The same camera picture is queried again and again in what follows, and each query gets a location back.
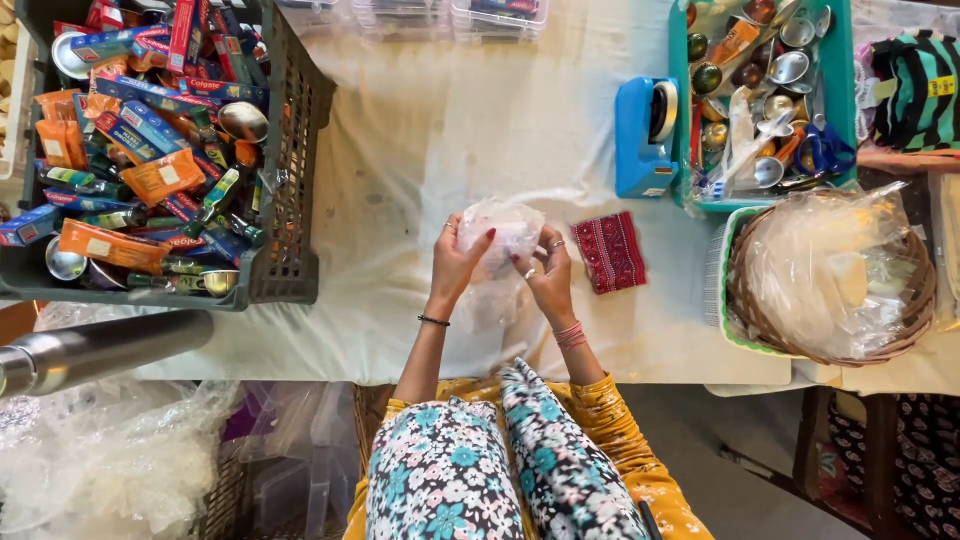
teal plastic tray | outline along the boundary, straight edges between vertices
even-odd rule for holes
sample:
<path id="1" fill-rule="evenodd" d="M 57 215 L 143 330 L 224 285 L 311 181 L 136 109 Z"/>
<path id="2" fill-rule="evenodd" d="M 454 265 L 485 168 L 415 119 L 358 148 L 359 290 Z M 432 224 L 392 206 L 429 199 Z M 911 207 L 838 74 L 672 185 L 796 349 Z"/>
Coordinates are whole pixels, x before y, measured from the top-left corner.
<path id="1" fill-rule="evenodd" d="M 856 147 L 856 103 L 853 98 L 853 31 L 851 27 L 849 0 L 798 0 L 810 11 L 816 12 L 830 6 L 836 16 L 833 28 L 820 41 L 820 66 L 824 70 L 827 86 L 827 122 L 852 147 Z M 674 134 L 672 159 L 680 164 L 680 173 L 673 182 L 674 201 L 682 206 L 684 195 L 690 192 L 690 131 L 692 106 L 690 76 L 686 62 L 686 2 L 678 0 L 670 10 L 670 77 L 680 82 L 682 106 Z M 856 179 L 856 167 L 832 183 L 841 187 Z M 748 207 L 764 206 L 776 201 L 758 199 L 728 199 L 716 202 L 693 202 L 707 212 L 733 212 Z"/>

folded fabric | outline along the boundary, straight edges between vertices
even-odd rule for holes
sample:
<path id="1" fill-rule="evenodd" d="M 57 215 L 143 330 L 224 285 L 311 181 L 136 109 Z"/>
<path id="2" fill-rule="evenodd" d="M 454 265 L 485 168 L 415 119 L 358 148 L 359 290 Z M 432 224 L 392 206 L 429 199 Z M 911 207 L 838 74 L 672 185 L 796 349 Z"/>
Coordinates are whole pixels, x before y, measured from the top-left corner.
<path id="1" fill-rule="evenodd" d="M 628 211 L 578 223 L 570 229 L 580 246 L 593 292 L 607 294 L 647 283 L 634 220 Z"/>

woven basket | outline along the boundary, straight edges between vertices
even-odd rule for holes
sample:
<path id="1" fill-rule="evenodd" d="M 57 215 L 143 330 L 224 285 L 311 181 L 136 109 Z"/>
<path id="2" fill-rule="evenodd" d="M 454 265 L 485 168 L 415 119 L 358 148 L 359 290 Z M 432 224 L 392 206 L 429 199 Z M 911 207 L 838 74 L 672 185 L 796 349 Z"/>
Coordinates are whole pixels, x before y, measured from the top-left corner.
<path id="1" fill-rule="evenodd" d="M 837 189 L 822 189 L 805 194 L 804 196 L 820 197 L 847 197 L 849 192 Z M 914 344 L 930 327 L 933 319 L 934 293 L 936 292 L 936 270 L 930 262 L 926 247 L 916 233 L 910 232 L 903 240 L 902 245 L 889 244 L 884 247 L 891 254 L 911 258 L 917 263 L 917 269 L 910 278 L 901 299 L 906 303 L 901 317 L 904 330 L 897 338 L 877 349 L 864 358 L 833 358 L 817 356 L 803 347 L 792 343 L 773 327 L 770 320 L 760 311 L 754 293 L 750 290 L 747 278 L 747 246 L 750 245 L 759 224 L 777 211 L 780 203 L 757 214 L 743 233 L 736 239 L 731 255 L 732 275 L 727 281 L 727 307 L 730 312 L 740 318 L 747 328 L 757 332 L 755 341 L 786 355 L 806 356 L 811 360 L 825 365 L 841 367 L 863 367 L 878 365 L 890 361 L 913 348 Z"/>

floral pants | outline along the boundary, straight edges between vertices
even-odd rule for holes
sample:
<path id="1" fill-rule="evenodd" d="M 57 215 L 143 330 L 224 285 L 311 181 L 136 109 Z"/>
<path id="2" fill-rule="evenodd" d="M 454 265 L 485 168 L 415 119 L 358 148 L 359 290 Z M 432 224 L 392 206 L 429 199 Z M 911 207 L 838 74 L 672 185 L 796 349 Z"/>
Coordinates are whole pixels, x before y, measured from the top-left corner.
<path id="1" fill-rule="evenodd" d="M 495 405 L 409 407 L 373 440 L 367 537 L 524 538 L 518 478 L 540 538 L 650 538 L 616 468 L 543 380 L 519 359 L 500 377 L 516 469 Z"/>

white tablecloth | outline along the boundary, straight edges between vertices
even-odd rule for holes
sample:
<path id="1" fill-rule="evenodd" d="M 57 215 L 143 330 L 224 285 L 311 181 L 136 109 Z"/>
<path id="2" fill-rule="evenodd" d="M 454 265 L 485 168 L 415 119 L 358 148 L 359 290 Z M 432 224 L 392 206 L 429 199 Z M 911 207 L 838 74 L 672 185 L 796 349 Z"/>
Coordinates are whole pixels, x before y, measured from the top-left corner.
<path id="1" fill-rule="evenodd" d="M 396 381 L 446 217 L 497 196 L 545 212 L 562 230 L 633 212 L 645 286 L 595 296 L 567 234 L 577 314 L 617 380 L 790 382 L 789 362 L 736 350 L 704 324 L 704 261 L 718 223 L 691 219 L 668 200 L 613 195 L 613 100 L 634 77 L 666 74 L 670 6 L 553 0 L 539 47 L 372 45 L 355 36 L 306 43 L 340 86 L 320 137 L 317 304 L 218 314 L 211 345 L 139 375 Z M 443 377 L 485 375 L 510 355 L 566 377 L 535 310 L 507 332 L 474 334 L 463 313 L 453 323 Z"/>

